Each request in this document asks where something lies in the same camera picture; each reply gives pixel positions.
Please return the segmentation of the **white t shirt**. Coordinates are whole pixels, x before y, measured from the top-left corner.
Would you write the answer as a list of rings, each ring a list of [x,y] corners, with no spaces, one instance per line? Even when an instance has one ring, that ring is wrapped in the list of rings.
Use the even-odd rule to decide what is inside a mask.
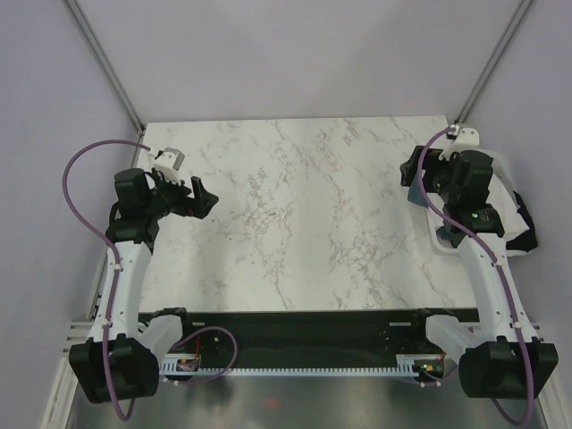
[[[509,164],[505,157],[498,152],[489,149],[482,149],[482,152],[492,158],[493,176],[489,185],[489,190],[492,194],[487,198],[487,202],[500,215],[505,231],[504,240],[507,254],[509,257],[523,255],[523,252],[520,250],[509,250],[509,242],[528,230],[526,222],[518,212],[520,205],[514,192]]]

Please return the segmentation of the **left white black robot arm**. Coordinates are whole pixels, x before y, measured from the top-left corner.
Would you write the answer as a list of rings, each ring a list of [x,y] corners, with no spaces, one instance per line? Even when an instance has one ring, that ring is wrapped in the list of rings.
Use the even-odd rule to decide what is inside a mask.
[[[101,307],[87,340],[69,354],[81,388],[95,404],[154,395],[165,355],[195,344],[196,330],[182,322],[182,307],[154,313],[148,327],[139,329],[143,281],[160,220],[168,215],[203,219],[219,201],[197,176],[189,185],[173,184],[157,169],[118,172],[114,188],[117,200],[105,231],[111,261]]]

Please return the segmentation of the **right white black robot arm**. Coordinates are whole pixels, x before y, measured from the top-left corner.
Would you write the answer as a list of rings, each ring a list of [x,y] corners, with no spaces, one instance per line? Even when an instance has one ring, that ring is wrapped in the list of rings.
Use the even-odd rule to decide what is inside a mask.
[[[408,200],[443,220],[445,239],[458,252],[471,281],[480,328],[470,332],[449,315],[432,315],[409,329],[419,351],[441,348],[458,366],[470,398],[536,398],[559,362],[540,341],[517,296],[505,231],[489,201],[493,159],[478,150],[444,156],[417,146],[400,166]]]

